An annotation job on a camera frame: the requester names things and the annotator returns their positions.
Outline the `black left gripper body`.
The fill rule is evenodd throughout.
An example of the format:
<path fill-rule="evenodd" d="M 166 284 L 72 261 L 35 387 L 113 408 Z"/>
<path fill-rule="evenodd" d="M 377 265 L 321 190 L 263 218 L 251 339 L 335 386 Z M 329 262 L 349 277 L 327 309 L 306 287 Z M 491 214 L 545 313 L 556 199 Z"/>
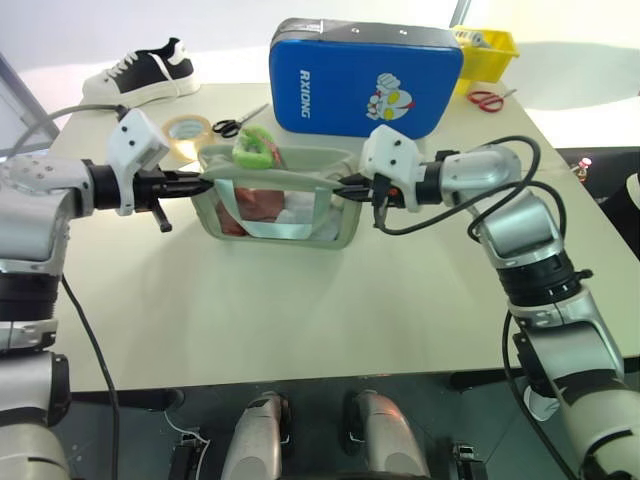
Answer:
<path fill-rule="evenodd" d="M 172 231 L 159 199 L 166 187 L 167 178 L 160 168 L 153 170 L 141 170 L 135 174 L 133 180 L 134 211 L 136 213 L 150 212 L 157 222 L 162 233 Z"/>

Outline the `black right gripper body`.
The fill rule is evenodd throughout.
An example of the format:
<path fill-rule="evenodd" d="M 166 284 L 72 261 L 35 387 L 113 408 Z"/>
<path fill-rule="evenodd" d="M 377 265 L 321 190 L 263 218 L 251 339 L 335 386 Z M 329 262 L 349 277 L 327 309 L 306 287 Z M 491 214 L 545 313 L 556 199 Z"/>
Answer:
<path fill-rule="evenodd" d="M 372 207 L 375 228 L 386 226 L 387 211 L 390 208 L 405 208 L 402 191 L 382 174 L 375 174 L 372 180 L 368 180 L 364 202 L 369 203 Z"/>

